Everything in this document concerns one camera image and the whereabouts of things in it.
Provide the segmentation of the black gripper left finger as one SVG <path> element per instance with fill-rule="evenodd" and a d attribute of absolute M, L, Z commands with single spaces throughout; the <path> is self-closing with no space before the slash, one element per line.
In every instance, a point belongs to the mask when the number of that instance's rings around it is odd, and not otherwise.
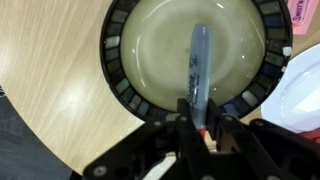
<path fill-rule="evenodd" d="M 177 100 L 177 112 L 179 117 L 176 120 L 176 128 L 191 179 L 214 180 L 209 151 L 191 120 L 189 106 L 185 99 Z"/>

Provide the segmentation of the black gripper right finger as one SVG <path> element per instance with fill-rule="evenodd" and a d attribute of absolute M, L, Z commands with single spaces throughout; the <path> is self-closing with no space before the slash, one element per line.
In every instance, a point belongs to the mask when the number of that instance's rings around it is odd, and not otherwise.
<path fill-rule="evenodd" d="M 287 179 L 256 136 L 237 117 L 223 114 L 212 99 L 208 101 L 206 125 L 216 141 L 218 180 Z"/>

